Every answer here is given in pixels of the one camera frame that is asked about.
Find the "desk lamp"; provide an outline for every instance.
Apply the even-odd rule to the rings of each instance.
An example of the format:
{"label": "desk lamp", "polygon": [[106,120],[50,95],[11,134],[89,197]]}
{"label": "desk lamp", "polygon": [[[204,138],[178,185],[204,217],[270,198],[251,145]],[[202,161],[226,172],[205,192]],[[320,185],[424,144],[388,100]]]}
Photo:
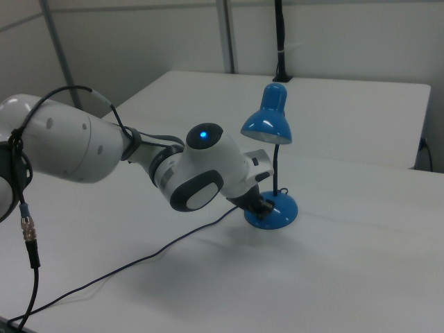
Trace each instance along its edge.
{"label": "desk lamp", "polygon": [[290,195],[278,191],[278,151],[280,144],[291,143],[291,131],[285,119],[287,90],[279,83],[267,85],[260,109],[242,126],[241,133],[252,139],[275,144],[273,156],[273,191],[262,192],[265,200],[273,201],[273,211],[262,219],[245,212],[249,224],[261,229],[278,229],[290,224],[298,215],[298,206]]}

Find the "white wall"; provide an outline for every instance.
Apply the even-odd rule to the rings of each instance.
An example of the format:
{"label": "white wall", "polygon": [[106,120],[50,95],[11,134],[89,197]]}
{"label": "white wall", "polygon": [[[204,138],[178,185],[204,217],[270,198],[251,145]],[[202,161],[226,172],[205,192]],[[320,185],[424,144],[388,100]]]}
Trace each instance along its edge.
{"label": "white wall", "polygon": [[[301,43],[287,51],[288,72],[431,85],[424,136],[435,170],[444,172],[444,2],[346,2],[284,1],[287,44]],[[172,69],[229,71],[222,0],[48,3],[75,83],[93,87],[115,105]],[[273,1],[229,4],[237,72],[273,75]],[[38,1],[0,1],[0,48],[0,100],[19,92],[41,96],[65,84]],[[108,112],[88,94],[80,97],[86,111]],[[58,100],[72,104],[68,94]],[[420,169],[428,170],[426,152],[419,157]]]}
{"label": "white wall", "polygon": [[[53,0],[49,6],[75,83],[116,106],[170,70],[225,71],[215,1]],[[109,112],[80,97],[86,111]]]}
{"label": "white wall", "polygon": [[[0,1],[0,102],[66,85],[38,1]],[[54,98],[72,105],[68,93]]]}
{"label": "white wall", "polygon": [[[240,74],[274,75],[274,7],[273,1],[265,2],[232,2]],[[286,52],[290,74],[431,85],[423,135],[434,169],[444,172],[443,2],[293,4],[284,6],[284,19],[286,44],[301,43]],[[418,160],[424,170],[429,168],[426,157],[423,151]]]}

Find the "cable connector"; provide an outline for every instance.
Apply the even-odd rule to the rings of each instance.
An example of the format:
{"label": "cable connector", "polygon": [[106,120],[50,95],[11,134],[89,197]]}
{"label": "cable connector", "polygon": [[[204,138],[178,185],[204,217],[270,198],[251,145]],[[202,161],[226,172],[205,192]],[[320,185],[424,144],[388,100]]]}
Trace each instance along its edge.
{"label": "cable connector", "polygon": [[27,203],[22,203],[20,205],[20,212],[22,213],[22,230],[23,238],[25,240],[26,249],[28,250],[29,263],[31,268],[40,267],[40,258],[37,248],[37,234],[35,233],[34,220],[29,214],[29,208]]}
{"label": "cable connector", "polygon": [[20,212],[22,213],[22,225],[23,238],[25,241],[35,241],[37,235],[35,233],[34,220],[29,214],[28,204],[22,203],[20,205]]}

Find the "lamp shade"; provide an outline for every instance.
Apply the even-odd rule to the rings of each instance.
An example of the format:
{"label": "lamp shade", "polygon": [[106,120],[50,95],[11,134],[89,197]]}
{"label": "lamp shade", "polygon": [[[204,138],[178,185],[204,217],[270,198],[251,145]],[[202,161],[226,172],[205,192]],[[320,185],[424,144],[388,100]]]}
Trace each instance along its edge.
{"label": "lamp shade", "polygon": [[260,109],[247,119],[241,133],[269,144],[290,144],[291,130],[284,114],[286,99],[287,90],[283,85],[267,85]]}

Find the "metal connector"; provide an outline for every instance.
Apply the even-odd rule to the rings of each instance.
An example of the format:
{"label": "metal connector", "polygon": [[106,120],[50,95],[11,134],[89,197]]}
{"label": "metal connector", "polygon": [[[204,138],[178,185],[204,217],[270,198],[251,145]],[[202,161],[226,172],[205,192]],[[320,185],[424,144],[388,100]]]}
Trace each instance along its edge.
{"label": "metal connector", "polygon": [[32,217],[22,217],[23,238],[25,241],[35,241],[37,235],[35,233],[35,225]]}

